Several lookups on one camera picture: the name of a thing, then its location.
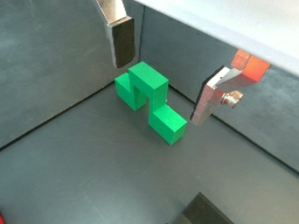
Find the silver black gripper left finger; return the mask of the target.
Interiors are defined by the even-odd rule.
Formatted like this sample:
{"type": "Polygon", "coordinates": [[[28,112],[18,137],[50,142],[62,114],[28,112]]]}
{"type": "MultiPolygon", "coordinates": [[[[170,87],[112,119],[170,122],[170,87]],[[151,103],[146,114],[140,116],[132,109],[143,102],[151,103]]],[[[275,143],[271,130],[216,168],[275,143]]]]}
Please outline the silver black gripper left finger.
{"type": "Polygon", "coordinates": [[[122,68],[136,56],[135,19],[127,15],[123,0],[94,0],[106,24],[114,66],[122,68]]]}

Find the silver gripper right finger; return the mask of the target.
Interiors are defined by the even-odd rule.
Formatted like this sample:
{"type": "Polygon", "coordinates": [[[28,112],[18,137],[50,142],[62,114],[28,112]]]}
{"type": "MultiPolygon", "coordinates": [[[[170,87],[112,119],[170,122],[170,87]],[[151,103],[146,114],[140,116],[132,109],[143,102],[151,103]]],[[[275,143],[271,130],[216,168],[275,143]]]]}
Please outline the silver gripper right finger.
{"type": "Polygon", "coordinates": [[[191,122],[202,125],[220,104],[235,108],[243,97],[239,90],[256,84],[268,68],[267,61],[238,49],[231,68],[222,66],[202,84],[191,122]]]}

